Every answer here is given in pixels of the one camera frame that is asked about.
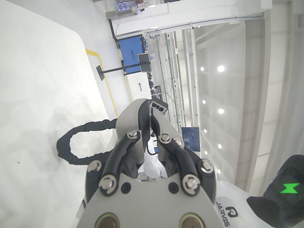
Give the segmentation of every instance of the yellow floor line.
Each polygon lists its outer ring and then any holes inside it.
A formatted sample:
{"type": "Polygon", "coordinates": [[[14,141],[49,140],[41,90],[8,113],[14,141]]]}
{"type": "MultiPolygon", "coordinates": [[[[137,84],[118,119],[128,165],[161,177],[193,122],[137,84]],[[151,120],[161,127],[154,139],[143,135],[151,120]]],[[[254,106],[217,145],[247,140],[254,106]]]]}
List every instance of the yellow floor line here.
{"type": "MultiPolygon", "coordinates": [[[[96,53],[96,52],[94,52],[94,51],[92,51],[92,50],[87,50],[87,49],[85,49],[85,50],[86,50],[86,52],[87,52],[88,55],[97,57],[97,58],[99,59],[101,69],[104,70],[104,69],[103,69],[103,66],[102,66],[102,62],[101,62],[101,59],[100,59],[99,54],[96,53]]],[[[103,74],[103,75],[104,75],[104,79],[105,79],[105,82],[106,82],[106,84],[107,84],[107,87],[108,87],[110,96],[111,96],[111,100],[112,100],[112,103],[113,103],[113,106],[114,106],[115,113],[116,113],[116,115],[117,115],[117,117],[118,117],[118,113],[117,113],[117,110],[116,110],[116,107],[115,107],[115,103],[114,103],[114,100],[113,100],[113,97],[112,97],[112,93],[111,93],[111,90],[110,90],[110,86],[109,86],[109,84],[108,84],[108,80],[107,80],[105,74],[103,74]]]]}

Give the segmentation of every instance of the white pillar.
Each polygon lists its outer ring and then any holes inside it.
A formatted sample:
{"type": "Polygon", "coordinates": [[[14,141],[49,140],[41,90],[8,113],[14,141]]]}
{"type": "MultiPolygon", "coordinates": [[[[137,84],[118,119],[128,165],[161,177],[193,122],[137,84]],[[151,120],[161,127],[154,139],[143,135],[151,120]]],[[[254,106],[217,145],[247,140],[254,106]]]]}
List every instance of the white pillar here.
{"type": "Polygon", "coordinates": [[[171,27],[216,24],[217,20],[257,15],[271,8],[272,0],[183,0],[148,7],[112,23],[116,37],[123,38],[171,27]]]}

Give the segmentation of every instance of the black cable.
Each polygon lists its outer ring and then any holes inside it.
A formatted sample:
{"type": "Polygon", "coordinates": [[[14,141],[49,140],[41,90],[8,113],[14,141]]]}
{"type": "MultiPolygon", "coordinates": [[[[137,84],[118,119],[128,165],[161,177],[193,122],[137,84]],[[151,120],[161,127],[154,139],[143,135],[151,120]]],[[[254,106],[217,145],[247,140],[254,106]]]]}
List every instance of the black cable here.
{"type": "Polygon", "coordinates": [[[148,153],[149,153],[149,155],[151,155],[151,156],[154,156],[154,155],[156,155],[157,154],[157,152],[155,152],[155,153],[150,153],[150,151],[149,151],[149,149],[148,149],[148,146],[147,146],[147,151],[148,151],[148,153]]]}
{"type": "Polygon", "coordinates": [[[102,158],[107,158],[110,154],[110,151],[104,153],[98,153],[90,157],[83,157],[78,158],[71,152],[70,141],[73,135],[77,134],[78,132],[89,132],[89,131],[101,131],[105,129],[112,129],[115,128],[116,119],[110,120],[103,120],[99,122],[89,122],[84,125],[77,126],[72,128],[67,133],[65,133],[61,138],[58,139],[56,148],[58,151],[58,156],[63,158],[69,164],[75,165],[89,165],[94,160],[102,160],[102,158]]]}

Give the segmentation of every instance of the ceiling light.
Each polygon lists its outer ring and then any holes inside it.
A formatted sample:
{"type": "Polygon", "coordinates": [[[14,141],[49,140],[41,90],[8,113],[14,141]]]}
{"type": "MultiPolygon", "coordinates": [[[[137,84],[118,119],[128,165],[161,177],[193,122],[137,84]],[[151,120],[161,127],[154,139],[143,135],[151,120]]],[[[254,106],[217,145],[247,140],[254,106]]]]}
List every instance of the ceiling light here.
{"type": "Polygon", "coordinates": [[[217,67],[217,70],[219,72],[223,72],[225,70],[225,67],[223,65],[221,65],[221,66],[217,67]]]}

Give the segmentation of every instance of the logo sign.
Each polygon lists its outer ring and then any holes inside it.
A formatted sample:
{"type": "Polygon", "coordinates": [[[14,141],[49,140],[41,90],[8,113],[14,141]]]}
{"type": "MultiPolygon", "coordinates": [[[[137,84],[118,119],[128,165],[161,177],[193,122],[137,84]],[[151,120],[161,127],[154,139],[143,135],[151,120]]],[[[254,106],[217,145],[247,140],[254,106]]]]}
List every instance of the logo sign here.
{"type": "Polygon", "coordinates": [[[280,193],[290,193],[290,194],[297,194],[298,192],[294,189],[300,183],[293,183],[293,184],[283,184],[286,189],[282,190],[280,193]]]}
{"type": "Polygon", "coordinates": [[[240,227],[240,214],[231,199],[227,197],[218,197],[216,198],[215,205],[225,227],[240,227]]]}

